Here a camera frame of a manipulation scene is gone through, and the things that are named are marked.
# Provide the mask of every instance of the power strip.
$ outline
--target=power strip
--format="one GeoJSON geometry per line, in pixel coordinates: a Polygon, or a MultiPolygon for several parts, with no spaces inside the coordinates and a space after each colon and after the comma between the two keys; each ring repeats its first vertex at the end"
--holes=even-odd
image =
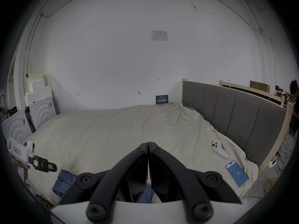
{"type": "Polygon", "coordinates": [[[273,161],[271,161],[270,163],[269,163],[269,168],[271,168],[271,167],[273,167],[273,166],[275,166],[276,165],[276,160],[275,160],[275,162],[273,163],[273,161]]]}

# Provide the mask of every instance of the person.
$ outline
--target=person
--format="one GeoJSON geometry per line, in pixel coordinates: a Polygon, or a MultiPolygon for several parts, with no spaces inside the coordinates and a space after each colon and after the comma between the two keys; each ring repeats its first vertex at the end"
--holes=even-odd
{"type": "Polygon", "coordinates": [[[13,166],[16,168],[16,170],[18,170],[18,167],[24,169],[24,178],[27,179],[28,178],[28,169],[25,168],[25,165],[22,164],[19,160],[13,158],[13,157],[12,157],[12,161],[13,161],[13,166]]]}
{"type": "MultiPolygon", "coordinates": [[[[294,96],[295,99],[299,97],[299,88],[297,84],[297,80],[292,80],[290,83],[290,94],[294,96]]],[[[295,135],[298,127],[299,127],[299,102],[295,103],[293,115],[290,123],[290,131],[291,135],[295,135]]]]}

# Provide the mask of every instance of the gray upholstered headboard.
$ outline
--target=gray upholstered headboard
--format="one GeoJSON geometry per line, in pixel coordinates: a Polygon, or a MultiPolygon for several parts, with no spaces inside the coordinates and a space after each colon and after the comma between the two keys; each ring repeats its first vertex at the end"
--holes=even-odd
{"type": "Polygon", "coordinates": [[[258,166],[274,146],[286,116],[286,109],[258,96],[190,81],[183,81],[182,103],[202,114],[258,166]]]}

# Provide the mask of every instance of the blue sign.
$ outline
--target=blue sign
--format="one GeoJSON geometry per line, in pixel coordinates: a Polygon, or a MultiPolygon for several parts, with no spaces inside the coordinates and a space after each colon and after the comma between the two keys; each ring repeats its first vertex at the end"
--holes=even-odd
{"type": "Polygon", "coordinates": [[[168,104],[168,95],[156,95],[156,105],[168,104]]]}

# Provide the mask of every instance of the red label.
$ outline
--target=red label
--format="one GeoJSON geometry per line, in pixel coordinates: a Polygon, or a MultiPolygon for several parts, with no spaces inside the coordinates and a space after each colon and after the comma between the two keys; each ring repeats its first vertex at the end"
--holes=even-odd
{"type": "Polygon", "coordinates": [[[21,151],[18,150],[15,146],[13,147],[13,151],[15,151],[16,153],[18,153],[19,155],[21,155],[21,151]]]}

